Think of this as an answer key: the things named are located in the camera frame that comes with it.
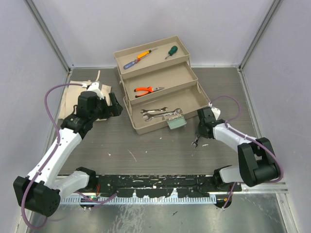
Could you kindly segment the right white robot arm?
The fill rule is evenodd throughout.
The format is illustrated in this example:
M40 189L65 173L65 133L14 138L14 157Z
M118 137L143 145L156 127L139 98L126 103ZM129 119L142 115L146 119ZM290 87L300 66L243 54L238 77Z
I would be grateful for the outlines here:
M197 114L199 124L193 146L198 146L201 137L215 139L238 154L238 165L214 170L212 182L215 189L225 191L231 183L244 183L253 187L282 179L283 172L269 139L251 137L234 129L225 120L219 119L220 110L215 107L199 109Z

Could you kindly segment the yellow handled tool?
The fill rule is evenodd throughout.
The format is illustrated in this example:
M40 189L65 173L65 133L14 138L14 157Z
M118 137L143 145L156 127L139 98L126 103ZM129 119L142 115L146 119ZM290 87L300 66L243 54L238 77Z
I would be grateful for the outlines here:
M153 51L156 50L156 49L157 49L157 48L153 48L153 49L151 49L151 50L144 51L143 53L141 53L141 54L139 54L139 55L137 56L137 59L138 59L138 60L141 60L143 57L149 55L151 52L153 52Z

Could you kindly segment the orange handled pliers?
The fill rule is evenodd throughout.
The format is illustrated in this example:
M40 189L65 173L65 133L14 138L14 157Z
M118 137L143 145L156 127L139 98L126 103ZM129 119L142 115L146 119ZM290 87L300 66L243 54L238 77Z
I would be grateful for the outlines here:
M151 86L136 88L136 89L134 89L134 92L144 91L144 93L139 94L139 95L135 95L135 98L139 98L139 97L142 97L142 96L145 96L145 95L148 95L148 94L151 94L153 92L157 92L157 91L160 91L163 89L164 89L164 87L151 87Z

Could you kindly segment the green handled screwdriver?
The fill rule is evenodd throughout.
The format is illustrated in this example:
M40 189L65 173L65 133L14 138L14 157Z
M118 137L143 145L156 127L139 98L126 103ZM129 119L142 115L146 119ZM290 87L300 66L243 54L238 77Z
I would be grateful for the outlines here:
M171 49L168 51L168 55L165 57L167 59L170 56L173 56L178 51L177 46L172 46Z

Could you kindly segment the small silver wrench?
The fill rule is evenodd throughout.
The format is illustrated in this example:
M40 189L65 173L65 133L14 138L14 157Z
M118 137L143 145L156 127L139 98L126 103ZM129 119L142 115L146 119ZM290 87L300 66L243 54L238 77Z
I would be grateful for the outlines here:
M168 108L167 107L163 107L163 108L159 108L159 109L151 109L151 110L145 110L145 109L141 109L141 114L151 114L151 113L156 113L156 112L166 112Z

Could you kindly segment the large silver wrench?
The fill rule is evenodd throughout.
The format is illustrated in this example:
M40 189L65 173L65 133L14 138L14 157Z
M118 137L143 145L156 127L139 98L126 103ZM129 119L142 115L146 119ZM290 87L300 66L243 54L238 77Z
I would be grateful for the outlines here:
M183 113L182 109L177 108L173 111L156 112L156 113L151 113L151 114L142 114L142 117L145 118L145 121L151 121L154 118L176 116L176 115L180 115L182 113Z

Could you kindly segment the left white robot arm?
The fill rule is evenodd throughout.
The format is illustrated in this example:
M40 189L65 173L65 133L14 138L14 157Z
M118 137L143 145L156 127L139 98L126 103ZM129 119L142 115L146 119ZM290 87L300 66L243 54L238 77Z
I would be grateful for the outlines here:
M77 99L75 112L67 116L58 129L57 137L37 166L26 177L18 176L14 191L19 206L50 217L62 199L83 189L93 192L97 188L96 172L80 167L68 177L56 181L56 177L72 151L80 144L98 119L117 117L122 107L114 93L109 93L107 103L99 81L80 85L85 90Z

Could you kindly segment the brown translucent toolbox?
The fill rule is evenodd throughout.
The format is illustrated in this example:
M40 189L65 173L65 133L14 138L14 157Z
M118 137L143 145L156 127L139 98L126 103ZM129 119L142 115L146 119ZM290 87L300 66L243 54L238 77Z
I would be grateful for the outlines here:
M178 51L165 59L172 46ZM123 69L127 63L137 59L144 51L157 48L143 57L129 69ZM124 90L123 101L131 123L137 134L170 127L176 129L186 125L186 119L196 116L197 110L207 106L209 99L190 67L190 53L178 36L172 36L151 43L120 50L114 53L120 83ZM144 93L134 92L140 87L164 87L163 90L135 98ZM166 111L182 109L183 113L145 121L141 109L151 110L167 107Z

